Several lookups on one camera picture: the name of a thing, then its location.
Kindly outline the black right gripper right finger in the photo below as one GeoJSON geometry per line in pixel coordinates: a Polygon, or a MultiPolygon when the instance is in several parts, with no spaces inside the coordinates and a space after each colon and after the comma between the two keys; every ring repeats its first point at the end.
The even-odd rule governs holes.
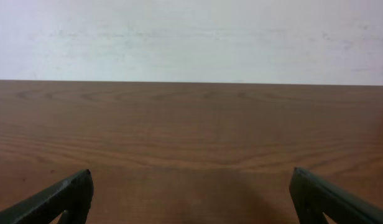
{"type": "Polygon", "coordinates": [[[300,223],[382,224],[383,210],[312,172],[296,167],[289,191],[300,223]]]}

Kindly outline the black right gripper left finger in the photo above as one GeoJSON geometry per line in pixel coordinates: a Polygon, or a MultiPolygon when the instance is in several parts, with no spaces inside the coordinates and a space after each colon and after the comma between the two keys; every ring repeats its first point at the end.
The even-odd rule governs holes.
{"type": "Polygon", "coordinates": [[[91,172],[81,170],[0,212],[0,223],[85,223],[94,186],[91,172]]]}

